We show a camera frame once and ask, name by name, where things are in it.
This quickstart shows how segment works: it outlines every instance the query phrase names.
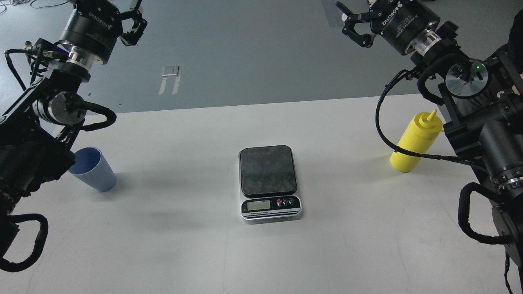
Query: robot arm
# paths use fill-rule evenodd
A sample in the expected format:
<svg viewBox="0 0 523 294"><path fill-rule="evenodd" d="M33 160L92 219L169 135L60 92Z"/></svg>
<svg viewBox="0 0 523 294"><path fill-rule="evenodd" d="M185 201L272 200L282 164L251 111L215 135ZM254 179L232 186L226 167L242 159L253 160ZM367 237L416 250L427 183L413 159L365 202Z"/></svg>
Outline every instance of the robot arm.
<svg viewBox="0 0 523 294"><path fill-rule="evenodd" d="M417 0L374 0L369 4L368 13L354 14L341 2L336 3L343 12L342 33L361 47L371 47L373 36L355 30L355 24L368 22L375 36L382 36L398 53L413 53L416 67L409 73L418 78L424 98L448 110L451 120L444 126L445 135L456 155L484 166L473 168L480 184L467 184L460 194L459 225L481 243L504 244L522 275L523 100L518 95L523 93L519 75L523 72L523 10L514 19L508 50L480 61L460 50L456 25L446 22L436 29L439 17ZM438 86L440 96L425 86L436 74L445 80ZM471 103L470 99L487 93L494 95L479 105ZM491 201L499 236L481 235L470 227L473 191Z"/></svg>
<svg viewBox="0 0 523 294"><path fill-rule="evenodd" d="M126 46L136 45L147 26L140 11L141 0L133 1L131 10L123 13L107 0L69 2L74 10L60 41L39 39L34 46L28 42L23 50L5 52L9 68L24 89L0 117L0 269L9 272L19 272L36 262L48 228L40 214L11 216L15 205L41 184L59 179L74 164L71 146L81 130L98 130L116 121L113 111L84 101L76 93L80 84L89 81L94 63L107 63L118 38ZM126 33L122 28L125 19L134 21ZM11 53L24 53L28 61L34 61L27 88L14 71ZM85 126L87 110L104 115L106 120ZM54 138L40 127L40 119L64 128ZM31 220L40 223L33 253L21 263L7 261L3 256L16 237L17 223Z"/></svg>

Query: white table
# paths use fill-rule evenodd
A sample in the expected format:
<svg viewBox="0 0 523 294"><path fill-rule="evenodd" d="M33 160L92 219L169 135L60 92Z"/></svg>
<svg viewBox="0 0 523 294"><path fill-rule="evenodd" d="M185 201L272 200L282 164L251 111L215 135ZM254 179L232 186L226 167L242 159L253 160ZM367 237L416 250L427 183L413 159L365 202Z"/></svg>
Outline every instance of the white table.
<svg viewBox="0 0 523 294"><path fill-rule="evenodd" d="M422 160L396 171L374 127L376 101L137 112L81 133L73 150L100 148L116 187L98 193L65 174L23 199L15 212L45 215L48 241L31 268L0 273L0 292L505 293L503 247L457 226L471 170ZM383 129L397 141L433 108L392 96ZM246 224L238 153L277 144L293 149L303 216ZM443 135L430 151L453 154ZM486 199L471 211L473 228L496 234ZM6 257L25 258L37 230L23 224Z"/></svg>

